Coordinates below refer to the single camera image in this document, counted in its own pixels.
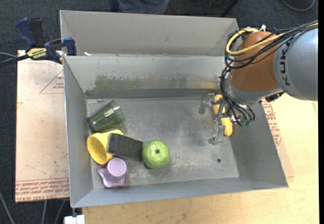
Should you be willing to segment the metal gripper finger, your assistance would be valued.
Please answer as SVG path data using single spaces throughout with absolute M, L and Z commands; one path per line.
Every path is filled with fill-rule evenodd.
M 214 120 L 213 134 L 212 137 L 208 139 L 208 143 L 212 145 L 216 145 L 218 143 L 223 142 L 224 130 L 225 130 L 225 126 L 222 124 L 222 120 L 220 118 L 216 118 Z
M 215 94 L 208 94 L 201 98 L 201 103 L 198 109 L 199 114 L 205 114 L 207 107 L 213 107 L 220 103 L 220 98 L 215 98 Z

